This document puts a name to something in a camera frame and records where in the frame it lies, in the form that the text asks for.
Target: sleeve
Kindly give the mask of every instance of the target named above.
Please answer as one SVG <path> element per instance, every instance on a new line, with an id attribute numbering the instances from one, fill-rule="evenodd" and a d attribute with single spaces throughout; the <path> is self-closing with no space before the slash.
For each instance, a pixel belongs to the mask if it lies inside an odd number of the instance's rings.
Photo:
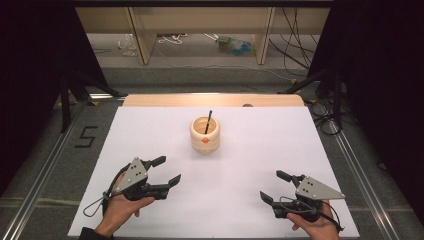
<path id="1" fill-rule="evenodd" d="M 110 240 L 111 238 L 105 237 L 96 233 L 91 228 L 82 228 L 81 235 L 78 240 Z"/>

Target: metal rail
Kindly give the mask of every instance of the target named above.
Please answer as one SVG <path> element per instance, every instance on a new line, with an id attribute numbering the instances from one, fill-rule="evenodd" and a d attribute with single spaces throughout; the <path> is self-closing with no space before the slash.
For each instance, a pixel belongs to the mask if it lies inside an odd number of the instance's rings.
<path id="1" fill-rule="evenodd" d="M 332 122 L 332 128 L 333 130 L 337 129 L 337 126 L 335 126 L 334 122 Z M 356 182 L 358 183 L 359 189 L 364 195 L 365 201 L 367 202 L 368 207 L 374 216 L 374 219 L 377 222 L 377 225 L 380 228 L 384 239 L 400 239 L 395 227 L 393 226 L 390 216 L 387 214 L 387 211 L 384 209 L 383 204 L 374 191 L 343 130 L 336 135 L 336 140 L 343 152 L 343 155 L 353 176 L 355 177 Z"/>
<path id="2" fill-rule="evenodd" d="M 29 217 L 31 216 L 32 211 L 34 210 L 35 205 L 37 204 L 37 200 L 40 197 L 44 187 L 46 186 L 51 176 L 51 173 L 53 172 L 56 163 L 58 162 L 63 152 L 63 149 L 66 146 L 66 143 L 72 133 L 73 127 L 84 107 L 84 102 L 78 103 L 75 106 L 74 116 L 69 124 L 69 127 L 66 129 L 65 132 L 60 133 L 59 138 L 55 143 L 55 146 L 53 147 L 49 157 L 43 165 L 43 168 L 41 169 L 30 191 L 23 200 L 15 217 L 10 222 L 9 227 L 5 235 L 3 236 L 3 240 L 19 239 L 26 223 L 28 222 Z"/>

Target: cup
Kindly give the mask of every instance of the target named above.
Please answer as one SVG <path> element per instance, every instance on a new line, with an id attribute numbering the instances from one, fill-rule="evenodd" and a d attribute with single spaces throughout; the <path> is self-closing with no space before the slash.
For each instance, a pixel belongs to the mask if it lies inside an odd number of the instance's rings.
<path id="1" fill-rule="evenodd" d="M 221 131 L 219 122 L 211 117 L 206 132 L 207 125 L 208 117 L 196 118 L 190 124 L 191 145 L 201 153 L 211 153 L 219 147 L 219 135 Z"/>

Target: wire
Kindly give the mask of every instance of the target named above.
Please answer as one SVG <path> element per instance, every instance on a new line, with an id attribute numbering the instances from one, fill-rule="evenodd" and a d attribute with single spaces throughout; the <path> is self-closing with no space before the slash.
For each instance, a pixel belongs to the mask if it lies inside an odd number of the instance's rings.
<path id="1" fill-rule="evenodd" d="M 311 35 L 312 40 L 314 40 L 315 44 L 318 45 L 318 41 L 314 38 L 314 35 Z"/>
<path id="2" fill-rule="evenodd" d="M 172 35 L 171 37 L 172 40 L 166 38 L 165 36 L 162 36 L 162 39 L 158 40 L 158 43 L 170 42 L 173 44 L 181 45 L 183 44 L 183 41 L 180 40 L 180 37 L 187 37 L 187 34 Z"/>
<path id="3" fill-rule="evenodd" d="M 82 211 L 82 213 L 86 216 L 86 217 L 93 217 L 96 213 L 97 213 L 97 211 L 99 210 L 99 208 L 100 208 L 100 206 L 102 205 L 102 203 L 100 202 L 100 201 L 102 201 L 104 198 L 103 197 L 101 197 L 101 198 L 99 198 L 98 200 L 96 200 L 95 202 L 93 202 L 92 204 L 90 204 L 90 205 L 88 205 L 86 208 L 84 208 L 84 210 Z M 96 203 L 98 203 L 98 202 L 100 202 L 99 203 L 99 205 L 97 206 L 97 208 L 96 208 L 96 210 L 93 212 L 93 214 L 87 214 L 87 209 L 89 209 L 91 206 L 93 206 L 94 204 L 96 204 Z"/>
<path id="4" fill-rule="evenodd" d="M 301 48 L 302 48 L 302 47 L 300 47 L 300 46 L 294 45 L 293 43 L 290 43 L 289 41 L 287 41 L 287 40 L 283 37 L 283 34 L 280 34 L 280 37 L 283 39 L 283 41 L 284 41 L 284 42 L 286 42 L 286 43 L 287 43 L 287 44 L 289 44 L 290 46 L 295 47 L 295 48 L 299 48 L 299 49 L 301 49 Z M 307 52 L 310 52 L 310 53 L 315 53 L 315 51 L 312 51 L 312 50 L 307 49 L 307 48 L 303 48 L 303 50 L 305 50 L 305 51 L 307 51 Z"/>
<path id="5" fill-rule="evenodd" d="M 316 127 L 319 127 L 320 130 L 321 130 L 321 132 L 324 133 L 325 135 L 328 135 L 328 136 L 337 135 L 343 129 L 343 127 L 342 126 L 339 126 L 339 124 L 335 121 L 334 114 L 327 114 L 327 115 L 322 116 L 320 118 L 314 119 L 314 122 L 318 122 L 318 124 L 316 124 L 315 126 Z M 328 126 L 328 128 L 331 129 L 331 125 L 330 124 L 333 124 L 336 129 L 335 130 L 331 130 L 331 131 L 324 130 L 324 127 L 325 126 Z"/>
<path id="6" fill-rule="evenodd" d="M 287 54 L 287 49 L 288 49 L 288 47 L 289 47 L 289 45 L 286 45 L 286 48 L 284 49 L 284 52 L 283 52 L 283 51 L 280 51 L 281 53 L 283 53 L 283 54 L 284 54 L 284 58 L 283 58 L 284 69 L 285 69 L 288 73 L 290 73 L 290 74 L 292 74 L 292 75 L 306 77 L 305 75 L 300 75 L 300 74 L 293 73 L 293 72 L 291 72 L 291 71 L 287 68 L 287 65 L 286 65 L 286 56 L 288 56 L 288 54 Z M 301 66 L 303 66 L 305 69 L 309 70 L 309 67 L 308 67 L 308 66 L 303 65 L 303 64 L 301 64 L 301 63 L 300 63 L 300 62 L 298 62 L 298 61 L 296 61 L 296 62 L 297 62 L 297 63 L 299 63 Z"/>
<path id="7" fill-rule="evenodd" d="M 296 210 L 290 209 L 290 208 L 288 208 L 288 207 L 286 207 L 286 206 L 283 205 L 283 202 L 281 201 L 282 198 L 285 198 L 285 199 L 288 199 L 288 200 L 292 200 L 292 201 L 297 201 L 297 202 L 301 203 L 302 205 L 308 207 L 310 210 L 296 211 Z M 328 221 L 330 221 L 331 223 L 333 223 L 336 226 L 336 229 L 337 229 L 338 232 L 343 231 L 344 228 L 342 228 L 340 226 L 340 218 L 339 218 L 339 215 L 337 214 L 336 210 L 330 204 L 328 204 L 328 203 L 326 203 L 324 201 L 321 201 L 321 200 L 320 200 L 320 202 L 323 203 L 323 204 L 325 204 L 325 205 L 327 205 L 327 206 L 329 206 L 331 208 L 331 210 L 334 212 L 334 215 L 336 215 L 337 221 L 335 221 L 332 217 L 328 216 L 327 214 L 323 213 L 322 211 L 317 210 L 316 208 L 313 208 L 313 207 L 309 206 L 308 204 L 306 204 L 306 203 L 304 203 L 302 201 L 299 201 L 299 200 L 296 200 L 296 199 L 292 199 L 292 198 L 289 198 L 289 197 L 285 197 L 285 196 L 281 196 L 280 197 L 280 201 L 279 201 L 280 206 L 282 208 L 286 209 L 289 213 L 295 213 L 295 214 L 310 213 L 312 215 L 318 214 L 321 217 L 323 217 L 323 218 L 327 219 Z"/>
<path id="8" fill-rule="evenodd" d="M 93 48 L 94 54 L 111 52 L 110 48 Z"/>
<path id="9" fill-rule="evenodd" d="M 302 204 L 302 205 L 304 205 L 304 206 L 308 207 L 308 208 L 309 208 L 309 210 L 297 211 L 297 210 L 290 209 L 290 208 L 288 208 L 288 207 L 286 207 L 286 206 L 284 206 L 284 205 L 283 205 L 283 202 L 281 201 L 281 199 L 282 199 L 282 198 L 285 198 L 285 199 L 288 199 L 288 200 L 292 200 L 292 201 L 299 202 L 300 204 Z M 293 199 L 293 198 L 289 198 L 289 197 L 281 196 L 281 197 L 280 197 L 280 202 L 279 202 L 279 203 L 280 203 L 280 206 L 281 206 L 282 208 L 286 209 L 288 212 L 291 212 L 291 213 L 302 214 L 302 213 L 313 213 L 313 212 L 314 212 L 314 208 L 312 208 L 311 206 L 309 206 L 308 204 L 306 204 L 306 203 L 304 203 L 304 202 L 302 202 L 302 201 L 299 201 L 299 200 L 296 200 L 296 199 Z"/>
<path id="10" fill-rule="evenodd" d="M 174 67 L 174 68 L 199 68 L 199 69 L 200 68 L 214 68 L 214 67 L 229 68 L 229 69 L 232 69 L 232 68 L 245 68 L 245 69 L 250 69 L 250 70 L 255 70 L 255 71 L 270 73 L 270 74 L 274 75 L 277 78 L 281 78 L 281 79 L 284 79 L 284 80 L 287 80 L 287 81 L 293 80 L 292 78 L 287 78 L 287 77 L 278 75 L 277 73 L 275 73 L 273 71 L 270 71 L 270 70 L 250 68 L 250 67 L 246 67 L 246 66 L 237 66 L 237 65 L 236 66 L 221 66 L 221 65 L 216 65 L 216 64 L 206 65 L 206 66 L 190 66 L 190 65 L 187 65 L 187 66 L 176 66 L 176 65 L 170 63 L 168 61 L 167 57 L 156 46 L 154 46 L 154 48 L 159 53 L 159 55 L 164 58 L 164 60 L 169 64 L 169 66 Z"/>
<path id="11" fill-rule="evenodd" d="M 289 24 L 289 28 L 290 28 L 290 31 L 291 31 L 291 34 L 290 34 L 290 37 L 289 37 L 289 42 L 291 41 L 291 37 L 294 36 L 294 38 L 296 39 L 297 43 L 300 46 L 300 49 L 301 49 L 303 58 L 304 58 L 305 63 L 308 66 L 308 69 L 309 69 L 308 62 L 311 63 L 311 61 L 309 60 L 308 56 L 306 55 L 306 53 L 305 53 L 305 51 L 304 51 L 304 49 L 302 47 L 302 43 L 300 41 L 299 27 L 298 27 L 298 24 L 297 24 L 297 8 L 294 8 L 294 22 L 293 22 L 293 25 L 290 23 L 290 20 L 289 20 L 287 14 L 286 14 L 285 9 L 282 8 L 282 10 L 283 10 L 284 17 L 286 18 L 286 21 Z"/>
<path id="12" fill-rule="evenodd" d="M 297 64 L 299 64 L 300 66 L 304 67 L 305 69 L 309 69 L 308 66 L 304 65 L 303 63 L 299 62 L 298 60 L 296 60 L 294 57 L 290 56 L 289 54 L 287 54 L 285 51 L 281 50 L 280 48 L 278 48 L 272 41 L 271 39 L 269 39 L 269 42 L 277 49 L 277 51 L 279 51 L 280 53 L 282 53 L 285 57 L 290 58 L 291 60 L 293 60 L 294 62 L 296 62 Z"/>
<path id="13" fill-rule="evenodd" d="M 219 38 L 219 36 L 216 35 L 215 33 L 213 34 L 213 37 L 211 35 L 207 34 L 207 33 L 203 33 L 203 35 L 205 35 L 206 37 L 208 37 L 208 38 L 210 38 L 214 41 L 218 41 L 218 38 Z"/>
<path id="14" fill-rule="evenodd" d="M 317 106 L 321 106 L 322 108 L 323 108 L 323 113 L 317 113 L 316 112 L 316 107 Z M 316 102 L 314 102 L 314 103 L 311 103 L 310 105 L 309 105 L 309 111 L 312 113 L 312 115 L 314 115 L 314 116 L 316 116 L 316 117 L 323 117 L 323 116 L 326 116 L 326 115 L 328 115 L 328 108 L 327 108 L 327 106 L 325 105 L 325 104 L 323 104 L 323 103 L 321 103 L 321 102 L 319 102 L 319 101 L 316 101 Z"/>

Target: black cable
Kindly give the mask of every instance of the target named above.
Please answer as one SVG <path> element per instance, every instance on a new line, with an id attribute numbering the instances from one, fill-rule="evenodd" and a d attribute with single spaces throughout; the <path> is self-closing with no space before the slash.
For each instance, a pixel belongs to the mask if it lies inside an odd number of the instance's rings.
<path id="1" fill-rule="evenodd" d="M 291 37 L 292 37 L 292 36 L 294 36 L 294 38 L 296 39 L 297 43 L 298 43 L 298 44 L 299 44 L 299 46 L 300 46 L 300 49 L 301 49 L 301 52 L 302 52 L 303 59 L 305 60 L 306 65 L 308 65 L 308 61 L 310 62 L 310 60 L 309 60 L 309 58 L 306 56 L 306 53 L 305 53 L 305 51 L 303 50 L 302 43 L 301 43 L 301 41 L 300 41 L 299 28 L 298 28 L 298 24 L 297 24 L 297 8 L 294 8 L 295 14 L 294 14 L 294 22 L 293 22 L 293 26 L 291 25 L 290 20 L 289 20 L 289 18 L 288 18 L 288 16 L 287 16 L 287 14 L 286 14 L 286 11 L 284 10 L 284 8 L 282 8 L 282 10 L 283 10 L 284 17 L 286 18 L 286 21 L 287 21 L 287 23 L 289 24 L 289 28 L 290 28 L 290 31 L 291 31 L 290 38 L 289 38 L 289 42 L 290 42 L 290 40 L 291 40 Z"/>
<path id="2" fill-rule="evenodd" d="M 88 205 L 86 208 L 84 208 L 84 210 L 82 211 L 82 213 L 84 214 L 84 216 L 86 217 L 93 217 L 96 212 L 99 210 L 100 206 L 102 205 L 101 203 L 97 206 L 96 210 L 94 210 L 93 214 L 88 214 L 86 211 L 87 209 L 89 209 L 91 206 L 93 206 L 94 204 L 102 201 L 104 199 L 104 196 L 99 198 L 98 200 L 96 200 L 95 202 L 93 202 L 92 204 Z"/>
<path id="3" fill-rule="evenodd" d="M 288 199 L 288 200 L 292 200 L 292 201 L 297 201 L 297 202 L 299 202 L 300 204 L 302 204 L 302 205 L 304 205 L 304 206 L 308 207 L 308 208 L 309 208 L 309 210 L 297 211 L 297 210 L 290 209 L 290 208 L 288 208 L 288 207 L 284 206 L 283 202 L 281 201 L 281 199 L 282 199 L 282 198 L 285 198 L 285 199 Z M 299 200 L 295 200 L 295 199 L 293 199 L 293 198 L 285 197 L 285 196 L 280 196 L 280 201 L 279 201 L 279 203 L 280 203 L 280 206 L 281 206 L 282 208 L 286 209 L 286 211 L 291 212 L 291 213 L 295 213 L 295 214 L 312 213 L 312 212 L 314 211 L 314 208 L 312 208 L 312 207 L 311 207 L 311 206 L 309 206 L 308 204 L 306 204 L 306 203 L 304 203 L 304 202 L 302 202 L 302 201 L 299 201 Z"/>
<path id="4" fill-rule="evenodd" d="M 118 174 L 116 174 L 115 178 L 113 179 L 113 181 L 110 183 L 109 189 L 103 193 L 103 201 L 102 201 L 102 206 L 103 206 L 103 214 L 105 214 L 107 207 L 109 205 L 109 201 L 110 198 L 113 197 L 112 196 L 112 190 L 113 190 L 113 186 L 115 186 L 116 181 L 118 180 L 119 176 L 121 176 L 121 174 L 125 171 L 128 170 L 128 167 L 131 165 L 131 163 L 127 164 L 125 167 L 123 167 L 121 170 L 119 170 Z"/>
<path id="5" fill-rule="evenodd" d="M 314 40 L 315 44 L 317 44 L 317 45 L 318 45 L 318 41 L 314 38 L 314 36 L 313 36 L 313 35 L 311 35 L 311 38 L 312 38 L 312 40 Z"/>
<path id="6" fill-rule="evenodd" d="M 299 47 L 299 46 L 297 46 L 297 45 L 294 45 L 293 43 L 288 42 L 288 41 L 287 41 L 287 40 L 283 37 L 283 34 L 280 34 L 280 37 L 283 39 L 283 41 L 284 41 L 284 42 L 286 42 L 286 43 L 287 43 L 287 44 L 289 44 L 290 46 L 295 47 L 295 48 L 302 48 L 302 47 Z M 312 50 L 307 49 L 307 48 L 303 48 L 303 50 L 305 50 L 305 51 L 307 51 L 307 52 L 310 52 L 310 53 L 315 53 L 315 51 L 312 51 Z"/>
<path id="7" fill-rule="evenodd" d="M 334 215 L 336 215 L 337 222 L 336 222 L 333 218 L 331 218 L 331 217 L 327 216 L 326 214 L 324 214 L 324 213 L 323 213 L 323 212 L 321 212 L 321 211 L 318 211 L 319 215 L 320 215 L 320 216 L 322 216 L 322 217 L 324 217 L 325 219 L 329 220 L 329 221 L 330 221 L 330 222 L 332 222 L 334 225 L 336 225 L 336 228 L 337 228 L 337 231 L 338 231 L 338 232 L 343 231 L 343 229 L 344 229 L 344 228 L 342 228 L 342 227 L 340 226 L 340 218 L 339 218 L 339 215 L 337 214 L 336 210 L 335 210 L 335 209 L 334 209 L 334 208 L 333 208 L 330 204 L 328 204 L 328 203 L 326 203 L 326 202 L 324 202 L 324 201 L 321 201 L 321 202 L 322 202 L 322 203 L 324 203 L 325 205 L 329 206 L 329 207 L 331 208 L 331 210 L 333 210 Z"/>
<path id="8" fill-rule="evenodd" d="M 341 110 L 343 110 L 343 112 L 340 112 L 340 120 L 341 121 L 343 121 L 344 123 L 353 125 L 353 126 L 359 125 L 356 118 L 354 118 L 354 113 L 352 112 L 348 98 L 345 95 L 343 95 L 342 98 L 341 98 L 340 108 L 341 108 Z M 351 118 L 351 121 L 346 119 L 346 117 L 349 117 L 349 116 L 353 116 L 353 119 Z"/>
<path id="9" fill-rule="evenodd" d="M 315 111 L 315 108 L 318 105 L 324 108 L 323 113 L 321 113 L 321 114 L 319 114 L 319 113 L 317 113 Z M 323 116 L 326 116 L 328 114 L 328 108 L 327 108 L 327 106 L 325 104 L 319 102 L 319 101 L 314 102 L 314 103 L 311 103 L 309 105 L 309 111 L 311 112 L 312 115 L 314 115 L 316 117 L 323 117 Z"/>
<path id="10" fill-rule="evenodd" d="M 275 47 L 275 49 L 277 49 L 278 52 L 282 53 L 284 56 L 290 58 L 291 60 L 293 60 L 294 62 L 296 62 L 297 64 L 299 64 L 300 66 L 309 69 L 308 66 L 304 65 L 303 63 L 299 62 L 298 60 L 296 60 L 294 57 L 290 56 L 289 54 L 287 54 L 286 52 L 284 52 L 283 50 L 281 50 L 280 48 L 278 48 L 272 41 L 271 39 L 269 39 L 269 42 Z"/>
<path id="11" fill-rule="evenodd" d="M 287 20 L 287 23 L 288 23 L 288 24 L 289 24 L 289 26 L 290 26 L 290 30 L 292 30 L 292 29 L 291 29 L 290 22 L 289 22 L 289 20 L 288 20 L 287 16 L 286 16 L 286 20 Z M 288 49 L 288 48 L 289 48 L 289 45 L 286 45 L 286 48 L 284 49 L 284 58 L 283 58 L 284 69 L 285 69 L 288 73 L 290 73 L 290 74 L 292 74 L 292 75 L 295 75 L 295 76 L 302 76 L 302 77 L 303 77 L 303 75 L 293 73 L 293 72 L 291 72 L 291 71 L 287 68 L 287 66 L 286 66 L 286 55 L 287 55 L 287 49 Z M 299 61 L 296 61 L 296 62 L 297 62 L 298 64 L 300 64 L 301 66 L 303 66 L 305 69 L 308 69 L 308 70 L 309 70 L 308 66 L 301 64 Z"/>
<path id="12" fill-rule="evenodd" d="M 334 115 L 333 114 L 327 114 L 327 115 L 325 115 L 325 116 L 322 116 L 322 117 L 319 117 L 319 118 L 316 118 L 316 119 L 314 119 L 314 122 L 318 122 L 318 123 L 316 123 L 315 124 L 315 127 L 319 127 L 320 128 L 320 130 L 321 130 L 321 132 L 323 133 L 323 134 L 325 134 L 325 135 L 329 135 L 329 136 L 334 136 L 334 135 L 337 135 L 337 134 L 339 134 L 340 132 L 341 132 L 341 130 L 343 129 L 342 128 L 342 126 L 339 126 L 337 123 L 336 123 L 336 121 L 334 120 Z M 329 132 L 329 131 L 326 131 L 326 130 L 324 130 L 324 126 L 326 126 L 326 124 L 327 125 L 330 125 L 331 123 L 334 123 L 334 125 L 335 125 L 335 131 L 331 131 L 331 132 Z"/>
<path id="13" fill-rule="evenodd" d="M 288 55 L 287 54 L 287 49 L 288 49 L 288 46 L 289 45 L 286 45 L 286 49 L 284 49 L 284 52 L 283 51 L 281 51 L 281 53 L 283 53 L 284 54 L 284 57 L 283 57 L 283 65 L 284 65 L 284 70 L 286 70 L 288 73 L 290 73 L 290 74 L 292 74 L 292 75 L 295 75 L 295 76 L 300 76 L 300 77 L 306 77 L 306 75 L 302 75 L 302 74 L 297 74 L 297 73 L 294 73 L 294 72 L 291 72 L 288 68 L 287 68 L 287 65 L 286 65 L 286 56 L 290 56 L 290 55 Z M 299 61 L 295 61 L 296 63 L 298 63 L 299 65 L 301 65 L 302 67 L 304 67 L 305 69 L 307 69 L 307 70 L 309 70 L 309 67 L 308 66 L 306 66 L 306 65 L 303 65 L 302 63 L 300 63 Z"/>
<path id="14" fill-rule="evenodd" d="M 299 25 L 297 24 L 297 8 L 294 9 L 294 23 L 293 23 L 293 28 L 296 28 L 297 37 L 296 37 L 296 34 L 295 34 L 295 38 L 297 40 L 297 43 L 300 46 L 300 50 L 302 52 L 303 59 L 305 60 L 305 63 L 309 67 L 309 64 L 311 63 L 311 60 L 309 59 L 308 55 L 306 54 L 304 48 L 302 47 L 302 42 L 300 41 Z"/>

